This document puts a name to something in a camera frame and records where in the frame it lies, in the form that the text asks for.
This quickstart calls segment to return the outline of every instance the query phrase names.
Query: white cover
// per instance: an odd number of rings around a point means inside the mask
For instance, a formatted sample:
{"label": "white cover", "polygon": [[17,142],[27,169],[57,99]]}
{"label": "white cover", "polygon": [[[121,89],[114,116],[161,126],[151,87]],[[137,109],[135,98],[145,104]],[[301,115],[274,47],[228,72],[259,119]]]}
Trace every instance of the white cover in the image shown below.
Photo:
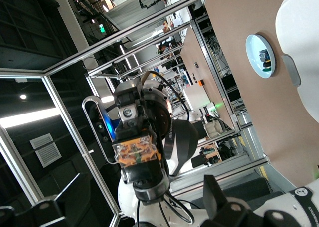
{"label": "white cover", "polygon": [[297,67],[300,99],[319,122],[319,0],[284,0],[276,17],[276,33],[282,51]]}

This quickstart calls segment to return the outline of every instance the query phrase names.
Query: exit sign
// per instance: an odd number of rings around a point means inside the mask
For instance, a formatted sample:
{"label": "exit sign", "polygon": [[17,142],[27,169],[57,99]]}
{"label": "exit sign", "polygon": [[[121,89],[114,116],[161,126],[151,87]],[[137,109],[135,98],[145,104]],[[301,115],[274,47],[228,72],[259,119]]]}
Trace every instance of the exit sign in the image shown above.
{"label": "exit sign", "polygon": [[104,26],[102,24],[99,24],[99,28],[100,28],[101,33],[105,32]]}

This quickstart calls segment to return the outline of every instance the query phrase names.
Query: screw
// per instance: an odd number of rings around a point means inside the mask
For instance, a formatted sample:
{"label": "screw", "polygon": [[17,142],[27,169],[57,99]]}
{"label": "screw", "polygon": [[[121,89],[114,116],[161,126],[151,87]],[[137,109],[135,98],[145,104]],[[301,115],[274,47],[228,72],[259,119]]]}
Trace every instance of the screw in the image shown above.
{"label": "screw", "polygon": [[276,211],[272,212],[272,216],[278,221],[282,221],[284,219],[284,216]]}
{"label": "screw", "polygon": [[241,208],[238,204],[231,204],[230,205],[230,208],[233,210],[233,211],[240,211]]}
{"label": "screw", "polygon": [[130,116],[132,116],[132,110],[130,110],[129,108],[126,108],[123,110],[123,114],[126,117],[130,117]]}
{"label": "screw", "polygon": [[134,127],[134,126],[136,126],[136,123],[131,120],[131,121],[128,122],[128,126]]}

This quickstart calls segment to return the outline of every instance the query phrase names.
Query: cable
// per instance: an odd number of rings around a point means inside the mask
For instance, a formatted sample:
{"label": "cable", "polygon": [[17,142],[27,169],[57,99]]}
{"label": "cable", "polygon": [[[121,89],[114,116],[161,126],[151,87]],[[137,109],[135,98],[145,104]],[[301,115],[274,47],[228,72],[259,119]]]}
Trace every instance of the cable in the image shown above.
{"label": "cable", "polygon": [[136,222],[138,223],[138,227],[140,227],[140,200],[138,200],[138,207],[136,210]]}
{"label": "cable", "polygon": [[191,205],[195,206],[196,208],[201,209],[201,207],[199,207],[198,205],[194,204],[193,202],[190,202],[190,201],[187,201],[187,200],[181,200],[181,199],[179,199],[179,201],[184,201],[184,202],[190,203]]}
{"label": "cable", "polygon": [[160,209],[161,215],[164,217],[164,220],[165,220],[165,222],[166,222],[166,224],[167,224],[167,227],[170,227],[170,225],[169,225],[169,223],[168,223],[168,220],[167,220],[167,218],[166,218],[166,215],[165,215],[165,213],[164,213],[164,211],[163,211],[163,208],[161,207],[160,202],[159,202],[159,209]]}
{"label": "cable", "polygon": [[186,218],[185,216],[183,216],[180,212],[178,212],[174,207],[171,206],[171,204],[164,199],[165,203],[168,205],[168,207],[178,216],[180,217],[182,220],[184,220],[185,222],[189,223],[189,224],[193,224],[195,221],[194,215],[190,212],[190,210],[182,203],[180,202],[178,199],[176,199],[174,196],[172,196],[172,194],[168,191],[165,193],[169,199],[171,201],[173,201],[173,203],[179,205],[179,207],[188,215],[189,218]]}
{"label": "cable", "polygon": [[146,71],[141,79],[141,83],[142,83],[142,86],[144,85],[146,79],[148,78],[148,76],[150,75],[150,72],[149,71]]}
{"label": "cable", "polygon": [[111,106],[109,106],[108,108],[106,108],[106,112],[108,113],[110,110],[116,108],[116,104],[112,104]]}
{"label": "cable", "polygon": [[176,94],[176,97],[180,100],[181,104],[184,106],[186,112],[187,112],[187,121],[189,121],[189,110],[184,102],[184,100],[180,97],[180,95],[178,94],[178,92],[173,88],[173,86],[162,76],[160,75],[158,72],[154,72],[154,71],[148,71],[150,74],[155,74],[156,76],[158,76],[160,79],[162,79],[169,87],[170,89]]}

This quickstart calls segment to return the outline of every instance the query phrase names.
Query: orange circuit board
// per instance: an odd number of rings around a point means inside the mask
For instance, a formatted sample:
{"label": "orange circuit board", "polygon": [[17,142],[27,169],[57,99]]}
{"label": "orange circuit board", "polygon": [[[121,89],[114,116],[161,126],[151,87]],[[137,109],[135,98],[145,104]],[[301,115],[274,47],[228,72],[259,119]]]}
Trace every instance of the orange circuit board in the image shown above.
{"label": "orange circuit board", "polygon": [[113,148],[117,153],[117,160],[121,167],[133,166],[155,159],[160,160],[158,150],[152,144],[152,138],[149,136],[117,143],[113,145]]}

